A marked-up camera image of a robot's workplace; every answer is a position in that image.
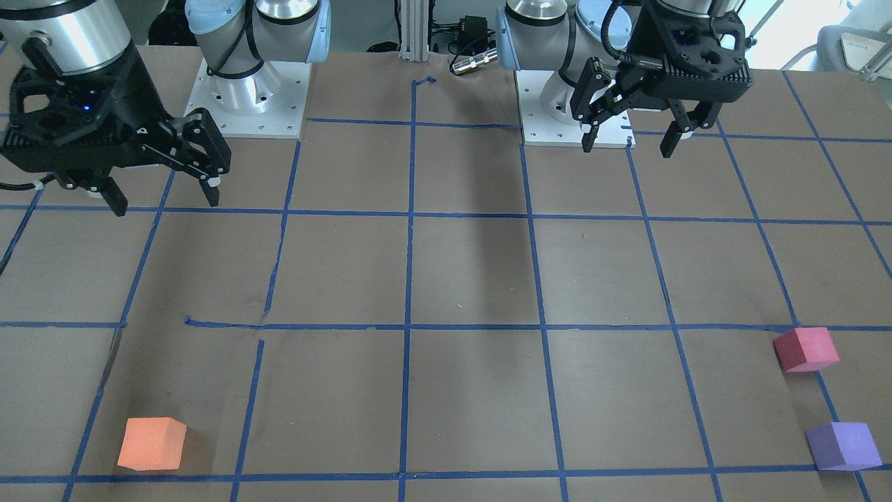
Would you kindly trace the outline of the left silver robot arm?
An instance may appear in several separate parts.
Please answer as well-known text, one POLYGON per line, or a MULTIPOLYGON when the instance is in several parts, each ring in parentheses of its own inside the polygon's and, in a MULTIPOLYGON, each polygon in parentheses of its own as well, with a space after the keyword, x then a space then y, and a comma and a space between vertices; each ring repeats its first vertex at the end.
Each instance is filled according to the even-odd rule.
POLYGON ((670 157, 753 85, 737 1, 507 1, 496 31, 523 133, 541 146, 627 147, 629 110, 672 112, 670 157))

